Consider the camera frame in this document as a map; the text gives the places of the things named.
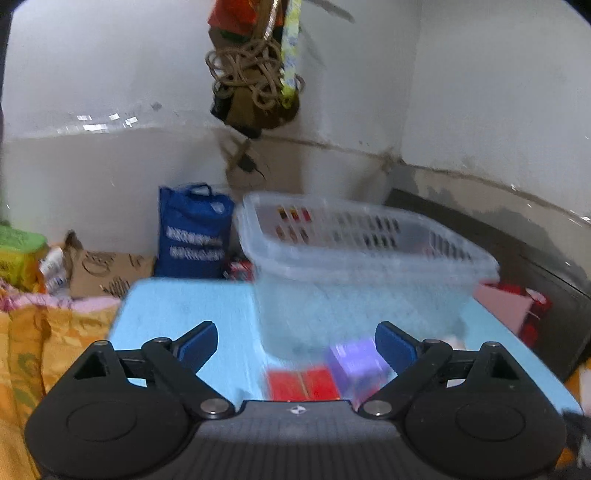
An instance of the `blue tablecloth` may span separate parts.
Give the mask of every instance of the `blue tablecloth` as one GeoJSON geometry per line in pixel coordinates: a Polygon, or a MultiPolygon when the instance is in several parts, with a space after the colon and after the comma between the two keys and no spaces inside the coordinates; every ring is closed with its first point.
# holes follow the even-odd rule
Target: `blue tablecloth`
{"type": "MultiPolygon", "coordinates": [[[[562,383],[478,302],[469,300],[459,315],[468,349],[478,350],[487,340],[502,343],[558,411],[581,412],[562,383]]],[[[242,400],[263,399],[264,369],[279,362],[261,346],[254,289],[248,283],[142,280],[129,292],[109,340],[116,349],[135,349],[154,337],[177,338],[204,320],[215,323],[219,345],[199,377],[237,406],[242,400]]]]}

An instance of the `metal screw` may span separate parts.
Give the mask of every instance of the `metal screw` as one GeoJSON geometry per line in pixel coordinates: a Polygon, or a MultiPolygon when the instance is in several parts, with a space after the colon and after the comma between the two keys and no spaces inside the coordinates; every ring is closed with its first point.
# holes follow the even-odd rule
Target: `metal screw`
{"type": "Polygon", "coordinates": [[[230,408],[228,401],[224,400],[223,398],[209,398],[208,400],[203,400],[199,406],[205,413],[209,413],[211,415],[224,413],[230,408]]]}
{"type": "Polygon", "coordinates": [[[374,417],[381,417],[392,411],[392,405],[383,400],[370,400],[363,405],[363,409],[374,417]]]}
{"type": "Polygon", "coordinates": [[[172,342],[172,340],[170,338],[168,338],[168,337],[157,337],[157,338],[154,338],[152,341],[155,342],[155,343],[169,343],[169,342],[172,342]]]}

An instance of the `orange fabric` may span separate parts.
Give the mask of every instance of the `orange fabric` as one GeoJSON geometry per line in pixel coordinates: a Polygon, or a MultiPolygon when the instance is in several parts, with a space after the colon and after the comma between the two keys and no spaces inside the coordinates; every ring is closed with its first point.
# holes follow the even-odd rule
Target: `orange fabric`
{"type": "Polygon", "coordinates": [[[93,341],[117,307],[92,312],[25,306],[0,312],[0,480],[35,480],[24,426],[46,392],[93,341]]]}

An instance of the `clear plastic basket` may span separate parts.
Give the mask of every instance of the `clear plastic basket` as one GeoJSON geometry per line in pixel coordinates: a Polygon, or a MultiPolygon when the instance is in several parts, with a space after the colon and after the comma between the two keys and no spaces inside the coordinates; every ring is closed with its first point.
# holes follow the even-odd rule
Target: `clear plastic basket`
{"type": "Polygon", "coordinates": [[[498,263],[433,220],[343,200],[252,193],[238,212],[268,354],[306,364],[389,320],[416,338],[463,336],[459,310],[498,263]]]}
{"type": "Polygon", "coordinates": [[[418,213],[346,200],[251,193],[239,211],[244,253],[292,280],[338,283],[498,279],[479,246],[418,213]]]}

